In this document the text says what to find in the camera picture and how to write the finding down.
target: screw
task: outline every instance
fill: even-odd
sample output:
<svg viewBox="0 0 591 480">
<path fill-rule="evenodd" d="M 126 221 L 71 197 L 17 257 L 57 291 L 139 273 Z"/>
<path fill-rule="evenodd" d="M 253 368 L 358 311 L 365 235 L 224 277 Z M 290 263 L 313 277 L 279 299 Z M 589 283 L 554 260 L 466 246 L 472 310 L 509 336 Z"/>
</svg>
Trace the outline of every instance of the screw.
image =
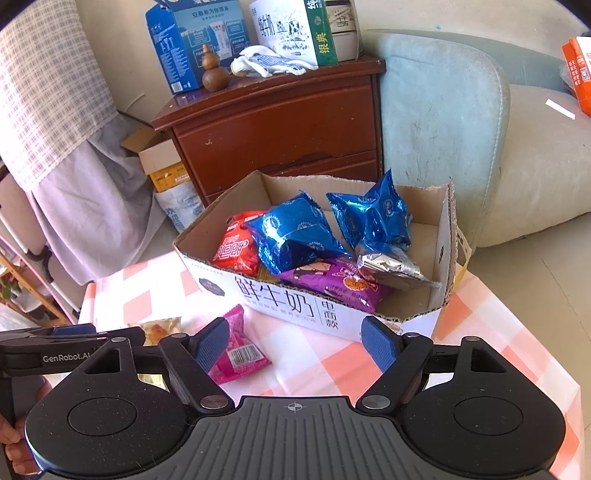
<svg viewBox="0 0 591 480">
<path fill-rule="evenodd" d="M 368 395 L 361 404 L 368 410 L 383 410 L 390 406 L 390 400 L 383 395 Z"/>
<path fill-rule="evenodd" d="M 220 410 L 227 407 L 230 402 L 223 395 L 208 395 L 201 399 L 201 406 L 208 410 Z"/>
</svg>

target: open cardboard box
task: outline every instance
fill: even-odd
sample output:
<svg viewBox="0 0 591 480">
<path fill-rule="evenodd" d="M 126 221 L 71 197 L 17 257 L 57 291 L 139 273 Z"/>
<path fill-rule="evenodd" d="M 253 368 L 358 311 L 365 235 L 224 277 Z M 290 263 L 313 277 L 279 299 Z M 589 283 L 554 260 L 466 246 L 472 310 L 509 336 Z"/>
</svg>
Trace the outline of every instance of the open cardboard box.
<svg viewBox="0 0 591 480">
<path fill-rule="evenodd" d="M 258 171 L 227 190 L 185 230 L 174 246 L 193 278 L 219 296 L 236 296 L 243 305 L 288 322 L 347 340 L 361 340 L 361 323 L 367 313 L 330 297 L 295 287 L 271 284 L 209 263 L 231 215 L 268 210 L 295 195 L 307 192 L 324 210 L 333 234 L 343 245 L 342 234 L 326 200 L 326 193 L 365 194 L 373 183 L 329 176 L 270 177 Z M 431 335 L 439 310 L 448 303 L 457 260 L 457 226 L 452 184 L 419 189 L 397 187 L 413 215 L 410 257 L 421 272 L 440 283 L 439 288 L 394 290 L 378 307 L 376 316 L 400 332 Z"/>
<path fill-rule="evenodd" d="M 139 161 L 158 193 L 190 181 L 181 157 L 166 134 L 141 127 L 121 142 L 121 146 L 139 155 Z"/>
</svg>

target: barcode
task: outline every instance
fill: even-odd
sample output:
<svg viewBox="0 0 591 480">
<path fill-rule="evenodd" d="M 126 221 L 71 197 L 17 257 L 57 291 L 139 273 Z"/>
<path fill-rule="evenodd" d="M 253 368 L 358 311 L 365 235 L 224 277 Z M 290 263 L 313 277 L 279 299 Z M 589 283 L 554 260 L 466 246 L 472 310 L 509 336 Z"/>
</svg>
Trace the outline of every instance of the barcode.
<svg viewBox="0 0 591 480">
<path fill-rule="evenodd" d="M 230 358 L 232 366 L 236 368 L 260 360 L 262 358 L 262 353 L 256 345 L 251 344 L 239 346 L 234 350 L 228 350 L 228 357 Z"/>
</svg>

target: cardboard box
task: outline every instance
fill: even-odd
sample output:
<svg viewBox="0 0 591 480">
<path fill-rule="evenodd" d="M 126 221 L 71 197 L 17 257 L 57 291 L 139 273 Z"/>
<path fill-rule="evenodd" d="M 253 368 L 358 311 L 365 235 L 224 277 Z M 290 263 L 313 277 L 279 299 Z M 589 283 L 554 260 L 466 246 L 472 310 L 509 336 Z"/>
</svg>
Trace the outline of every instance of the cardboard box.
<svg viewBox="0 0 591 480">
<path fill-rule="evenodd" d="M 220 65 L 250 45 L 238 0 L 156 0 L 146 12 L 150 37 L 172 93 L 202 86 L 202 47 L 211 46 Z"/>
<path fill-rule="evenodd" d="M 256 0 L 250 4 L 260 45 L 312 65 L 359 57 L 353 0 Z"/>
<path fill-rule="evenodd" d="M 580 109 L 591 115 L 591 38 L 571 38 L 562 47 Z"/>
<path fill-rule="evenodd" d="M 329 176 L 270 177 L 258 171 L 227 190 L 183 232 L 174 246 L 187 269 L 204 289 L 288 322 L 351 341 L 360 341 L 361 322 L 367 315 L 320 294 L 279 286 L 214 267 L 213 258 L 230 215 L 247 210 L 267 210 L 293 198 L 300 190 L 322 207 L 336 238 L 345 244 L 326 193 L 365 194 L 370 182 Z M 431 335 L 439 310 L 452 293 L 457 260 L 457 226 L 453 186 L 418 189 L 397 187 L 413 214 L 413 245 L 408 253 L 424 275 L 440 288 L 393 291 L 379 305 L 377 316 L 400 331 Z"/>
<path fill-rule="evenodd" d="M 158 193 L 190 180 L 173 141 L 167 140 L 162 132 L 141 127 L 123 140 L 121 146 L 139 155 L 142 168 Z"/>
<path fill-rule="evenodd" d="M 190 181 L 172 140 L 166 140 L 139 152 L 139 160 L 158 193 Z"/>
</svg>

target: white glove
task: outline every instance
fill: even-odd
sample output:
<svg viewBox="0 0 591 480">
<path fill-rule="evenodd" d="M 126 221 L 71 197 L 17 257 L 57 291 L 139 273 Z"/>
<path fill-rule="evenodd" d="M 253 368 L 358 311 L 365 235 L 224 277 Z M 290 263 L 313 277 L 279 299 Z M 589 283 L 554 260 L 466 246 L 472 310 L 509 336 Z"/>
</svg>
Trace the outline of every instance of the white glove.
<svg viewBox="0 0 591 480">
<path fill-rule="evenodd" d="M 230 69 L 237 77 L 261 75 L 268 78 L 274 73 L 303 75 L 306 70 L 317 70 L 318 65 L 310 65 L 302 60 L 287 59 L 270 48 L 253 45 L 240 52 L 240 56 L 234 59 Z"/>
</svg>

